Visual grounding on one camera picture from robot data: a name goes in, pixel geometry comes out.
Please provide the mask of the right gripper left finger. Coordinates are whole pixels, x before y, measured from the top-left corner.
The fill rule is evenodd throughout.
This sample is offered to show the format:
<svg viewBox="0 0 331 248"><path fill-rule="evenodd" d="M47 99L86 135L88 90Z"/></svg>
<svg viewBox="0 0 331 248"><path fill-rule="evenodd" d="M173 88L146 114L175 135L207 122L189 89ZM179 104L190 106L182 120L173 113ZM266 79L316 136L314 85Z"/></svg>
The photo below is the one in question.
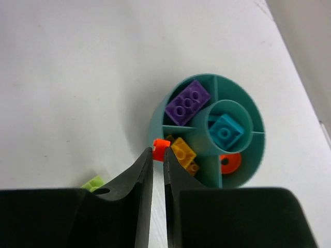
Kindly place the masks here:
<svg viewBox="0 0 331 248"><path fill-rule="evenodd" d="M148 247L152 149L94 192L1 191L1 247Z"/></svg>

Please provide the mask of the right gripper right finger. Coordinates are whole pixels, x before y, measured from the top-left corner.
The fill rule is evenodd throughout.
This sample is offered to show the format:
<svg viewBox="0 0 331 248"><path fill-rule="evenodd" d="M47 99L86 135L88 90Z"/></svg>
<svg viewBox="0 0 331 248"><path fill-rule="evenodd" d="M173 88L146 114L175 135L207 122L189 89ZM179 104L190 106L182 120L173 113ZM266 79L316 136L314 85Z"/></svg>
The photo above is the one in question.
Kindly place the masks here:
<svg viewBox="0 0 331 248"><path fill-rule="evenodd" d="M185 171L171 148L163 171L169 247L317 247L287 189L208 188Z"/></svg>

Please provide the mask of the green lego brick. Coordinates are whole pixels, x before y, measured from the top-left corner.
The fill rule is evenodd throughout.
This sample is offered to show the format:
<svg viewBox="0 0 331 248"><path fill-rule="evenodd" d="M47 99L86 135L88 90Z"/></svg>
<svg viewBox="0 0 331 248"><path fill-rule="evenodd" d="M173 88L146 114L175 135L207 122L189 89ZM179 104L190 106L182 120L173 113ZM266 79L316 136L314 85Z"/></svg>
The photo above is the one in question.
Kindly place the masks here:
<svg viewBox="0 0 331 248"><path fill-rule="evenodd" d="M104 181L100 176L95 176L93 179L89 180L87 183L81 186L82 189L86 189L89 192L94 192L98 188L104 185Z"/></svg>

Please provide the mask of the orange round lego piece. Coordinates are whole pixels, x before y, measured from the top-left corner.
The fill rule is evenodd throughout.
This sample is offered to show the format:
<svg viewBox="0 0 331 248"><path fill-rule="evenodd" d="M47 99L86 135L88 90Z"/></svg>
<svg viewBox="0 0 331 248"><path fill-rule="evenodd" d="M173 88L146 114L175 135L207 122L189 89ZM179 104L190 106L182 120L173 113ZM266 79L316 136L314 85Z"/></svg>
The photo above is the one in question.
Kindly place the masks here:
<svg viewBox="0 0 331 248"><path fill-rule="evenodd" d="M242 163L241 153L222 154L219 159L221 173L225 175L235 172Z"/></svg>

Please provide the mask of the long yellow lego brick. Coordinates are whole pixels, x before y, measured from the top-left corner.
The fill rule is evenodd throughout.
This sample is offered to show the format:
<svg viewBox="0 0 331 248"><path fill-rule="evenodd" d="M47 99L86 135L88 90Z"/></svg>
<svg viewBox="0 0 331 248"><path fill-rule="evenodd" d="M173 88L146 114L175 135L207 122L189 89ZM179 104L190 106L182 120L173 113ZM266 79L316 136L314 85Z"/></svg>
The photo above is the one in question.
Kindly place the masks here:
<svg viewBox="0 0 331 248"><path fill-rule="evenodd" d="M183 168L187 168L197 156L181 137L172 143L171 148Z"/></svg>

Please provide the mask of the small orange lego piece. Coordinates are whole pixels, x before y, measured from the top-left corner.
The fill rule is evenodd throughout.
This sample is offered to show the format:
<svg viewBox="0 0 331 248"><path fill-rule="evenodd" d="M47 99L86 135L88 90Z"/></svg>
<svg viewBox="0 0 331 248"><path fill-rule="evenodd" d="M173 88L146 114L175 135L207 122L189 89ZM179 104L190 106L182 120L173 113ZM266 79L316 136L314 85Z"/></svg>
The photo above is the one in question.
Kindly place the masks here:
<svg viewBox="0 0 331 248"><path fill-rule="evenodd" d="M164 154L167 147L170 147L171 142L168 140L163 140L157 138L153 142L153 160L163 162L164 161Z"/></svg>

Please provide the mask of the long teal lego brick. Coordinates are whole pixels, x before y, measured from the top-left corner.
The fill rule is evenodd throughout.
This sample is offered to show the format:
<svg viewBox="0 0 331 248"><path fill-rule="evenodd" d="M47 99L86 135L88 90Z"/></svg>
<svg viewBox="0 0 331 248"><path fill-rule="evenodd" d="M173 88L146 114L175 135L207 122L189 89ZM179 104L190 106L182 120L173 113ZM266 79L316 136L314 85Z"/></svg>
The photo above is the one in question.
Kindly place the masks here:
<svg viewBox="0 0 331 248"><path fill-rule="evenodd" d="M245 134L245 129L228 114L209 115L208 124L213 142L223 150L231 148Z"/></svg>

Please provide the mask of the long purple lego brick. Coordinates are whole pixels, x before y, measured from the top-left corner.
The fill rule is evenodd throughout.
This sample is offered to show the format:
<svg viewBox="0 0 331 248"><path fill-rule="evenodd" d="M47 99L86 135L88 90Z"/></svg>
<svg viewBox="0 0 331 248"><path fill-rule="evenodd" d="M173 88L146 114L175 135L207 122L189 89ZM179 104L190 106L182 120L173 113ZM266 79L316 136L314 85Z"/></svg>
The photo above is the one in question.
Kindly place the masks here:
<svg viewBox="0 0 331 248"><path fill-rule="evenodd" d="M211 99L198 80L193 80L165 108L165 113L177 126L187 124Z"/></svg>

